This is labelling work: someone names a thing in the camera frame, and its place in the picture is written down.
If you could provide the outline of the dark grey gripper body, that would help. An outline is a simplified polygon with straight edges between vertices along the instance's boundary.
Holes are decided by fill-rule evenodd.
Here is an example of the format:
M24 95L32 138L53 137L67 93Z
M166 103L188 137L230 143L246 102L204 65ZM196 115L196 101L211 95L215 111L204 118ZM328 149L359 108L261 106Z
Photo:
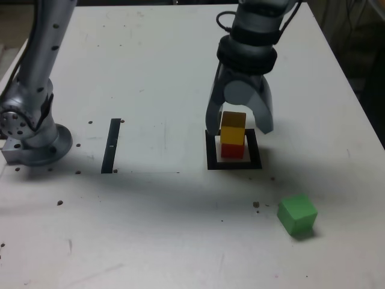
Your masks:
M250 85L261 85L263 80L265 80L263 75L250 75L220 64L220 81L225 85L232 81L245 81Z

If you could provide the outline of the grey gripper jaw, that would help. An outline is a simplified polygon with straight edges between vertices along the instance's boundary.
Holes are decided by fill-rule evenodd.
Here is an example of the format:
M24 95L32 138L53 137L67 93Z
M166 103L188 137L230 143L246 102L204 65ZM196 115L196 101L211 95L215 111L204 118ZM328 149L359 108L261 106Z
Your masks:
M243 105L253 112L257 128L264 134L274 129L270 87L264 76L242 76L228 82L224 88L225 101Z
M216 135L220 128L221 108L225 103L224 88L226 86L226 68L218 63L214 77L208 106L206 109L205 124L209 135Z

